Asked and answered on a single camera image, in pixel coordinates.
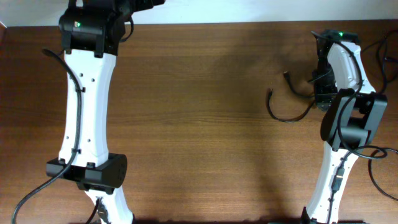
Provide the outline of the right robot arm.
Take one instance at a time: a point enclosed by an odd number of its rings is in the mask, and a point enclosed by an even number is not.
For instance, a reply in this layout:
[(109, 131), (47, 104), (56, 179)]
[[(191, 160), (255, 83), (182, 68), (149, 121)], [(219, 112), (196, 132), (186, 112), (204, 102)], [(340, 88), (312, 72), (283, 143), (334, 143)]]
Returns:
[(385, 149), (366, 156), (387, 106), (387, 98), (370, 84), (361, 61), (357, 34), (327, 29), (314, 35), (318, 68), (327, 72), (317, 81), (315, 95), (322, 87), (333, 90), (331, 103), (321, 124), (324, 153), (315, 191), (303, 208), (301, 223), (338, 223), (338, 212), (349, 173), (358, 158), (369, 161), (387, 156)]

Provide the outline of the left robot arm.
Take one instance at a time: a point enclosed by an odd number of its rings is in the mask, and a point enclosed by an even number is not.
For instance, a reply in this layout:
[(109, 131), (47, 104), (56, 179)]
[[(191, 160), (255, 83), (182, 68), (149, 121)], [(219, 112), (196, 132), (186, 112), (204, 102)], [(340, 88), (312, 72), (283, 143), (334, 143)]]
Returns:
[(75, 182), (95, 204), (101, 223), (133, 223), (123, 192), (127, 157), (108, 151), (106, 118), (118, 47), (125, 23), (138, 11), (165, 0), (70, 1), (59, 19), (64, 58), (45, 50), (68, 74), (65, 135), (58, 157), (46, 164), (49, 177)]

